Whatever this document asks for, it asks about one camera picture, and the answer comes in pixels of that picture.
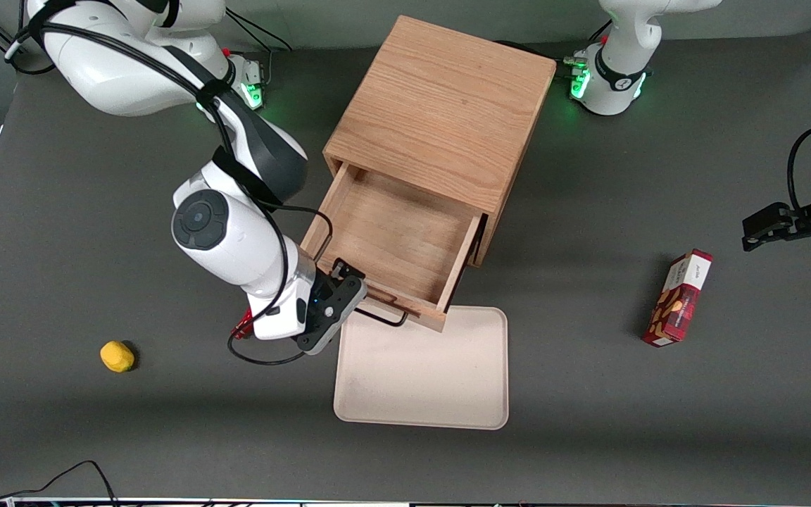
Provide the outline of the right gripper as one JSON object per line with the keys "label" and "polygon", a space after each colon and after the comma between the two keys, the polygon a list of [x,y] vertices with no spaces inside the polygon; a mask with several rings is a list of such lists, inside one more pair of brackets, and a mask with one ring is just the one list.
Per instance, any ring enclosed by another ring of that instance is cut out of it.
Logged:
{"label": "right gripper", "polygon": [[[331,276],[344,280],[348,277],[349,285],[364,285],[364,273],[352,268],[350,264],[337,258],[332,266]],[[312,280],[291,280],[280,293],[277,301],[272,301],[274,294],[267,292],[248,292],[252,317],[262,314],[252,324],[254,336],[263,341],[296,337],[306,331],[307,304],[311,301]]]}

